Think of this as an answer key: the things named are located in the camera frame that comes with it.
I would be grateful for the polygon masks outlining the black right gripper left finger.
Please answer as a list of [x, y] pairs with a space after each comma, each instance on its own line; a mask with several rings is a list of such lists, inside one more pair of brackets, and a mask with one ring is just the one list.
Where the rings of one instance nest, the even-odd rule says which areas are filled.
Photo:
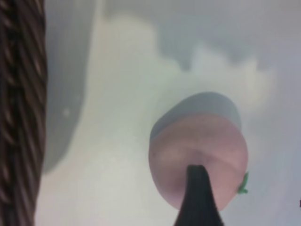
[[208, 172], [203, 165], [187, 167], [185, 195], [175, 225], [224, 225], [214, 201]]

